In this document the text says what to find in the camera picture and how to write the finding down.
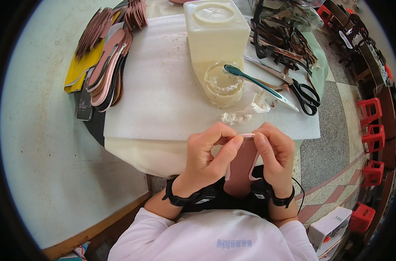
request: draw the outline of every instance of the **cardboard box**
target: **cardboard box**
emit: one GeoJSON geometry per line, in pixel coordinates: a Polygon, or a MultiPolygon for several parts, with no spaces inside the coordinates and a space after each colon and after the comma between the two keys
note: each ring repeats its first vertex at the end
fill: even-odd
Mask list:
{"type": "Polygon", "coordinates": [[[351,215],[352,210],[337,207],[319,221],[311,224],[308,229],[308,239],[314,245],[318,258],[321,258],[325,254],[327,255],[327,258],[321,259],[322,261],[330,259],[336,251],[346,231],[351,215]],[[331,238],[328,242],[324,242],[327,236],[331,236],[331,238]]]}

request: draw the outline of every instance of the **wrist strap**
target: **wrist strap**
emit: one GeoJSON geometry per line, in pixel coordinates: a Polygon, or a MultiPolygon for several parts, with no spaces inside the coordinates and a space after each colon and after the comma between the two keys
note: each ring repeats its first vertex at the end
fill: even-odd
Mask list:
{"type": "Polygon", "coordinates": [[[167,198],[169,198],[170,200],[170,204],[172,204],[173,206],[177,206],[177,207],[183,207],[185,206],[189,201],[191,201],[192,199],[194,199],[198,193],[195,192],[192,195],[190,195],[189,197],[178,197],[173,195],[172,192],[172,184],[173,181],[176,178],[172,179],[172,180],[166,180],[166,195],[164,195],[164,197],[162,198],[162,200],[166,200],[167,198]]]}
{"type": "Polygon", "coordinates": [[[278,206],[278,207],[285,206],[285,208],[288,208],[289,203],[291,203],[292,199],[294,198],[294,195],[295,195],[294,185],[292,185],[292,194],[287,198],[277,198],[275,196],[275,192],[272,189],[272,202],[275,206],[278,206]]]}
{"type": "Polygon", "coordinates": [[[275,196],[272,186],[268,182],[266,182],[264,178],[255,181],[251,185],[251,191],[258,199],[268,201],[269,198],[272,198],[272,202],[275,206],[278,207],[285,206],[285,208],[289,207],[289,203],[291,203],[295,195],[295,188],[294,186],[292,186],[292,194],[290,197],[277,198],[275,196]]]}

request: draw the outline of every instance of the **hand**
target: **hand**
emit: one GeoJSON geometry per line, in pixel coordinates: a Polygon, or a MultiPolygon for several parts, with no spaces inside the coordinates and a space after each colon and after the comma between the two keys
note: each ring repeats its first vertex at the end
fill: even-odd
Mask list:
{"type": "Polygon", "coordinates": [[[295,143],[270,123],[263,123],[255,134],[254,142],[263,160],[263,176],[272,185],[277,198],[292,194],[292,169],[295,143]]]}
{"type": "Polygon", "coordinates": [[[173,195],[189,197],[196,191],[221,179],[228,164],[236,157],[243,137],[230,127],[218,122],[203,133],[188,138],[185,171],[174,180],[173,195]],[[211,155],[215,145],[223,145],[216,157],[211,155]]]}

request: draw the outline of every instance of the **terrazzo floor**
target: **terrazzo floor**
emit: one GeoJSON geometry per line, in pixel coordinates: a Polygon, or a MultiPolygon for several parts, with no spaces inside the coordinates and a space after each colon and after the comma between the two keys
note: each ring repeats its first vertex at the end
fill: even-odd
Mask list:
{"type": "MultiPolygon", "coordinates": [[[[302,203],[298,218],[306,228],[336,206],[355,206],[367,160],[361,140],[362,112],[356,105],[361,100],[358,87],[351,72],[339,64],[335,47],[328,45],[330,36],[320,30],[313,34],[326,54],[329,74],[318,110],[321,138],[305,140],[294,160],[293,177],[305,190],[302,202],[301,190],[294,184],[297,204],[302,203]]],[[[150,180],[153,194],[166,185],[161,177],[150,180]]]]}

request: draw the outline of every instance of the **yellow paper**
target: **yellow paper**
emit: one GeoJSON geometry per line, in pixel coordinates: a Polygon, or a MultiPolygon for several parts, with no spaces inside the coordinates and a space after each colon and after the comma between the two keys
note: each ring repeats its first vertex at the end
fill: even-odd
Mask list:
{"type": "MultiPolygon", "coordinates": [[[[121,12],[117,12],[112,17],[113,22],[115,22],[120,13],[121,12]]],[[[87,70],[99,62],[99,59],[101,59],[102,56],[102,50],[103,39],[88,54],[85,54],[80,62],[77,62],[76,56],[73,55],[72,61],[70,62],[69,71],[67,72],[65,85],[69,85],[75,81],[76,82],[71,86],[65,86],[65,92],[70,93],[73,91],[80,91],[82,89],[83,80],[85,79],[87,70]]]]}

